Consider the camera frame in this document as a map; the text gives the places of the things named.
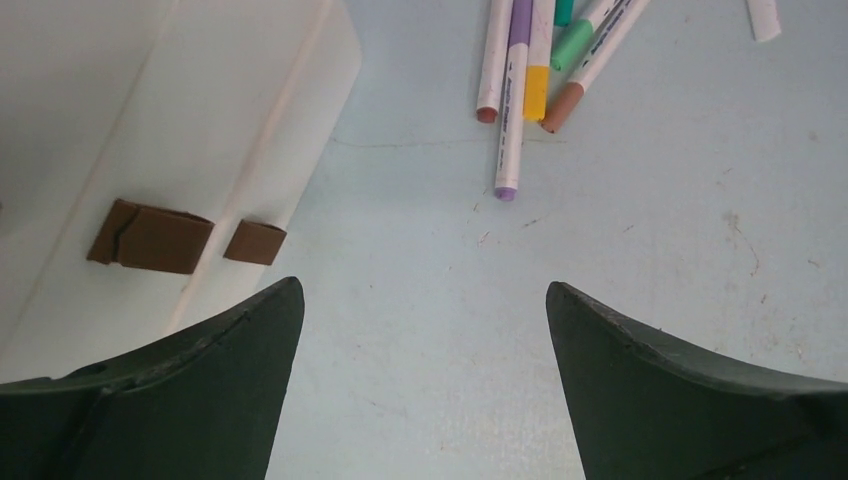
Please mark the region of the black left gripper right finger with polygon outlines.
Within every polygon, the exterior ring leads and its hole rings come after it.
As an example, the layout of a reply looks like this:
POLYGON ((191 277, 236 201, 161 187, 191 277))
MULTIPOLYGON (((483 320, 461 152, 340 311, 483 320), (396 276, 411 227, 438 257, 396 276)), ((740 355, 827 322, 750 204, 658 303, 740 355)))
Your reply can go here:
POLYGON ((847 387, 704 349, 563 282, 546 312, 589 479, 843 479, 847 387))

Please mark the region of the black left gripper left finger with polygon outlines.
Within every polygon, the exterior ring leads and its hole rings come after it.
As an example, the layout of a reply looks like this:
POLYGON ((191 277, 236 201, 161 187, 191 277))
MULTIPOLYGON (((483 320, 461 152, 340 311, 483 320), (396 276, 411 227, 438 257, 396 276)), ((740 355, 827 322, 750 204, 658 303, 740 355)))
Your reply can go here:
POLYGON ((5 479, 262 479, 305 313, 284 278, 69 375, 1 388, 5 479))

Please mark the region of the white drawer cabinet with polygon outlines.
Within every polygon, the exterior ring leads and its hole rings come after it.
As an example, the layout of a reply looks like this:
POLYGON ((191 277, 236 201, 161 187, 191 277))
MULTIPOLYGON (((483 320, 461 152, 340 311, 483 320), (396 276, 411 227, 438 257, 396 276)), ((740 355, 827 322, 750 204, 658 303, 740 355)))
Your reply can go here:
POLYGON ((362 64, 343 1, 1 5, 1 379, 253 295, 362 64))

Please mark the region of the white marker yellow cap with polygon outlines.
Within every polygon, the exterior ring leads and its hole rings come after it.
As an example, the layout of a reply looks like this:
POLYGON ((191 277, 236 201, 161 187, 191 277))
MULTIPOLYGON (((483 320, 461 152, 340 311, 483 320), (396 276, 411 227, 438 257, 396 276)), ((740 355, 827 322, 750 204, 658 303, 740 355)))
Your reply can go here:
POLYGON ((540 121, 545 116, 555 5, 555 0, 534 0, 532 5, 523 107, 528 121, 540 121))

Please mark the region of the white chalk stick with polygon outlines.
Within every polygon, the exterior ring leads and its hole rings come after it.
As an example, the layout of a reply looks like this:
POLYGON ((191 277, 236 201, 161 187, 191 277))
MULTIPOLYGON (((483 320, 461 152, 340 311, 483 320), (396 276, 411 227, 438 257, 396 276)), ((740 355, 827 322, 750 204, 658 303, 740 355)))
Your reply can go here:
POLYGON ((776 0, 746 0, 754 40, 765 43, 782 33, 776 0))

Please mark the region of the white marker brown cap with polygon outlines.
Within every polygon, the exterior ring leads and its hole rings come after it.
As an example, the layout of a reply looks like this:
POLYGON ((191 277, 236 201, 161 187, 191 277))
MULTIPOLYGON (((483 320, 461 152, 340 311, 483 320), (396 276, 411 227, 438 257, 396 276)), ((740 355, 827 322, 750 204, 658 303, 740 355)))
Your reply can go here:
POLYGON ((476 118, 483 124, 493 124, 499 113, 512 6, 512 0, 490 2, 476 102, 476 118))

